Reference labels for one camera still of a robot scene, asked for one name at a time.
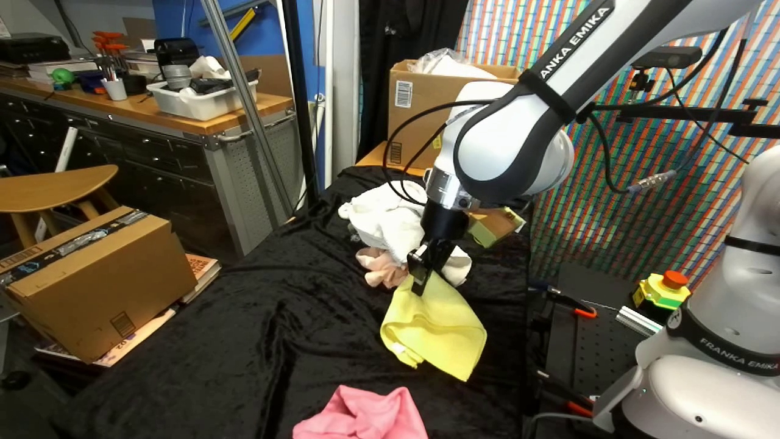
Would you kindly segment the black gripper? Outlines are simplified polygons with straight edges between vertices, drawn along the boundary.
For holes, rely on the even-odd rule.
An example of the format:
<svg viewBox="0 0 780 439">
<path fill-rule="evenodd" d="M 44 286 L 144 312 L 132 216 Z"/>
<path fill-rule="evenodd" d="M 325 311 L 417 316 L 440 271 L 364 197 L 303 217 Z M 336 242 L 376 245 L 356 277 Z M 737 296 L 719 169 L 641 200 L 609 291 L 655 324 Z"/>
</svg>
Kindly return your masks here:
<svg viewBox="0 0 780 439">
<path fill-rule="evenodd" d="M 443 269 L 453 247 L 464 239 L 467 216 L 464 211 L 446 211 L 438 202 L 428 202 L 421 216 L 421 229 L 421 245 L 407 256 L 407 271 L 417 296 L 425 292 L 428 277 Z"/>
</svg>

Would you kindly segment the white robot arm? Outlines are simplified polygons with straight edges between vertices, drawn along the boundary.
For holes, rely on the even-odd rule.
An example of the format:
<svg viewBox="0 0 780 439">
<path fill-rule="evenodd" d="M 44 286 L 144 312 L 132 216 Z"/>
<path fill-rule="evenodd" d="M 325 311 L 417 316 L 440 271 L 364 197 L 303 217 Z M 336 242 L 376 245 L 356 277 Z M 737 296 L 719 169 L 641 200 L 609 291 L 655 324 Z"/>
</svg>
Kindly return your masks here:
<svg viewBox="0 0 780 439">
<path fill-rule="evenodd" d="M 729 27 L 760 0 L 593 0 L 517 83 L 471 83 L 426 179 L 426 286 L 466 233 L 466 211 L 509 206 L 572 169 L 563 135 L 632 62 L 673 39 Z M 635 347 L 635 367 L 595 400 L 593 422 L 650 439 L 780 439 L 780 150 L 743 171 L 740 208 L 716 271 Z"/>
</svg>

